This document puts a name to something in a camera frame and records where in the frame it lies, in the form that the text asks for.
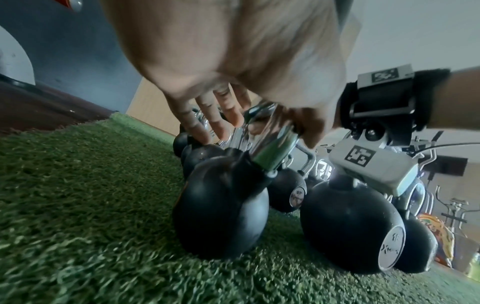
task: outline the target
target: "green turf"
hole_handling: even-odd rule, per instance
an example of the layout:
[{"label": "green turf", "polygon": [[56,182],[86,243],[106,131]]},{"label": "green turf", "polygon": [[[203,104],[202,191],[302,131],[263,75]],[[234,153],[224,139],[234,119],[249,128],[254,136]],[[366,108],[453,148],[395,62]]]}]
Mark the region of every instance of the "green turf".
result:
[{"label": "green turf", "polygon": [[1,138],[0,303],[479,303],[480,284],[439,268],[335,270],[273,211],[253,252],[196,259],[171,224],[172,140],[119,114]]}]

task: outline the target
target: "hand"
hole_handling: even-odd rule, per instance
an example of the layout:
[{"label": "hand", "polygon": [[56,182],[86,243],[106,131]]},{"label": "hand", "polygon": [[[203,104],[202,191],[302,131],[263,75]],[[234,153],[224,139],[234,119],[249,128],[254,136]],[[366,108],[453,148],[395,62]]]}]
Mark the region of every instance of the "hand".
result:
[{"label": "hand", "polygon": [[[195,99],[220,139],[250,107],[246,89],[293,108],[305,144],[333,125],[345,86],[333,0],[101,0],[125,55],[202,143]],[[232,84],[236,103],[230,91]]]}]

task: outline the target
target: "cable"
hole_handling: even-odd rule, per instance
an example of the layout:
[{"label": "cable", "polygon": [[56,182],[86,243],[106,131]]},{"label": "cable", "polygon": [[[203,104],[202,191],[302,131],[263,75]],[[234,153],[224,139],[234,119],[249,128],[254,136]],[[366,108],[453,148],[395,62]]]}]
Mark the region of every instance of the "cable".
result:
[{"label": "cable", "polygon": [[428,151],[428,150],[433,150],[437,148],[446,148],[446,147],[459,147],[459,146],[473,146],[473,145],[480,145],[480,142],[475,142],[475,143],[459,143],[459,144],[445,144],[445,145],[436,145],[436,146],[431,146],[428,148],[423,148],[415,152],[414,156],[416,156],[419,153]]}]

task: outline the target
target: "dark blue wall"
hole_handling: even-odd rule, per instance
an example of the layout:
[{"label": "dark blue wall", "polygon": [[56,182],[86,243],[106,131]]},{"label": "dark blue wall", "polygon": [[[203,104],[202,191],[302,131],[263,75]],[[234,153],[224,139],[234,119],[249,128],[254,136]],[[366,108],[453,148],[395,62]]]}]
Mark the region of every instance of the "dark blue wall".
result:
[{"label": "dark blue wall", "polygon": [[98,0],[76,14],[53,0],[1,0],[0,26],[28,54],[39,83],[125,113],[141,76],[123,55]]}]

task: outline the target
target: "white device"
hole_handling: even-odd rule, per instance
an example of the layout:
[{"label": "white device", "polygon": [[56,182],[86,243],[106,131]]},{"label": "white device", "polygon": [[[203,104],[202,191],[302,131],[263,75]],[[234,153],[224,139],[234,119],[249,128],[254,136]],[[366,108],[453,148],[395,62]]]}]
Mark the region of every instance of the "white device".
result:
[{"label": "white device", "polygon": [[385,149],[387,136],[369,141],[363,131],[358,140],[345,138],[337,143],[328,158],[336,169],[358,179],[387,196],[400,196],[419,173],[416,158]]}]

